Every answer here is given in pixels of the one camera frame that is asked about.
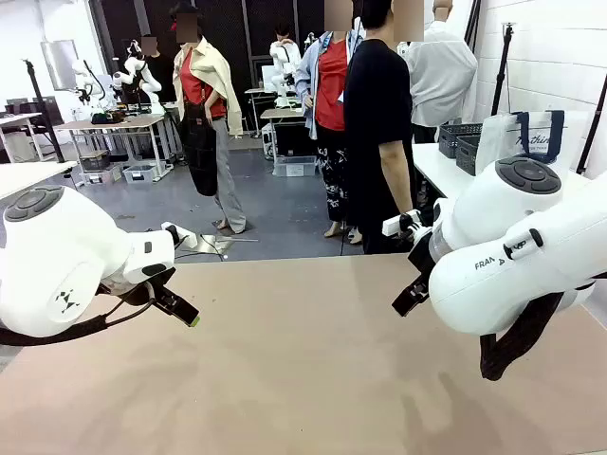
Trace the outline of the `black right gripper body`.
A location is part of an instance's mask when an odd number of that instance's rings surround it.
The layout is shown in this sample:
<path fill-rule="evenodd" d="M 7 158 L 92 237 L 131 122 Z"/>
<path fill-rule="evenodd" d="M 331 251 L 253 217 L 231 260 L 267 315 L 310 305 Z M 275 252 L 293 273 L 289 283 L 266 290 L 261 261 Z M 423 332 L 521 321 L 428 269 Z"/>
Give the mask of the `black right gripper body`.
<path fill-rule="evenodd" d="M 435 260 L 431 255 L 429 240 L 419 240 L 409 253 L 410 263 L 420 272 L 420 277 L 416 282 L 424 285 L 428 284 L 429 277 L 435 267 Z"/>

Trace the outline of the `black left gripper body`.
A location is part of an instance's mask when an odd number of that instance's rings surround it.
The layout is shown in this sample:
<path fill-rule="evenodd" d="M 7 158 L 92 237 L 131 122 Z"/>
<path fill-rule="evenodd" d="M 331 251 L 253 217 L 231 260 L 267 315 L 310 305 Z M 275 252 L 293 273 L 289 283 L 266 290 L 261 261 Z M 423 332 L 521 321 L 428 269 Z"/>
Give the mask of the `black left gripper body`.
<path fill-rule="evenodd" d="M 163 284 L 158 280 L 148 280 L 137 284 L 123 295 L 123 300 L 132 306 L 154 303 L 162 294 Z"/>

